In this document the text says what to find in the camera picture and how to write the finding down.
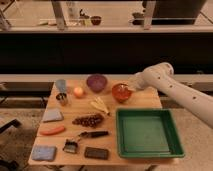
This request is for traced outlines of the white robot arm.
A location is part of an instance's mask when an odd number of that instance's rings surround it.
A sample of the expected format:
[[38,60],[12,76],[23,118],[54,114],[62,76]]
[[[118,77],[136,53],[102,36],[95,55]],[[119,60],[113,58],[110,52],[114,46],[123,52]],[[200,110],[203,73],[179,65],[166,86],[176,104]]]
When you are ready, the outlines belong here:
[[162,62],[132,75],[128,86],[133,91],[156,88],[213,129],[213,97],[179,83],[173,74],[172,65]]

